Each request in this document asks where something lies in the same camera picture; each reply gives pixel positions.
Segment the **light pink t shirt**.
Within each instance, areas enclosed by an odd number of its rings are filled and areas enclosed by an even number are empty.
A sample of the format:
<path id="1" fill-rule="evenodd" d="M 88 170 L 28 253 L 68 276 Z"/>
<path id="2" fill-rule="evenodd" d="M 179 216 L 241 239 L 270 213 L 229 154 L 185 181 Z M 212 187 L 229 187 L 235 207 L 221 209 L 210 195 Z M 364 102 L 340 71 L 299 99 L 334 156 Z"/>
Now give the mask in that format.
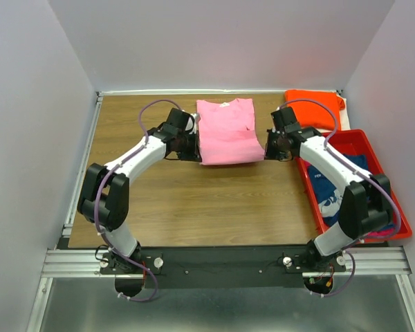
<path id="1" fill-rule="evenodd" d="M 196 110 L 200 115 L 202 165 L 236 165 L 264 159 L 264 149 L 257 139 L 252 99 L 236 98 L 222 104 L 197 100 Z"/>

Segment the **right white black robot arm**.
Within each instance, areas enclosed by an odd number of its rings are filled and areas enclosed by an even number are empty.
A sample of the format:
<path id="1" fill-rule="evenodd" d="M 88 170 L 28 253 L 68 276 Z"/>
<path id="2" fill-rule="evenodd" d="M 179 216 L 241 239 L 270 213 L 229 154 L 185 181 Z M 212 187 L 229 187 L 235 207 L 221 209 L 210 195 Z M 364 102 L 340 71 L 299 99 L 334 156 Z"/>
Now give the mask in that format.
<path id="1" fill-rule="evenodd" d="M 340 251 L 372 232 L 393 223 L 394 202 L 384 174 L 374 175 L 337 151 L 313 127 L 301 127 L 292 108 L 273 111 L 265 157 L 268 160 L 301 158 L 320 171 L 342 195 L 338 220 L 309 241 L 297 262 L 319 271 Z"/>

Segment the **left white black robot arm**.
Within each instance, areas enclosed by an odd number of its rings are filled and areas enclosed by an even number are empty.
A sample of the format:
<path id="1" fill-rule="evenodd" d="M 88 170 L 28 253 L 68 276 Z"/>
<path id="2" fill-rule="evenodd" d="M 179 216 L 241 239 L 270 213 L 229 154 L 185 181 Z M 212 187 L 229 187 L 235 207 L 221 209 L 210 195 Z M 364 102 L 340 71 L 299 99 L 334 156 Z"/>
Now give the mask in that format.
<path id="1" fill-rule="evenodd" d="M 104 165 L 91 164 L 84 175 L 77 212 L 95 225 L 124 273 L 139 269 L 141 245 L 129 230 L 130 187 L 149 167 L 170 154 L 178 160 L 200 162 L 198 122 L 200 115 L 173 108 L 166 121 L 146 130 L 128 152 Z"/>

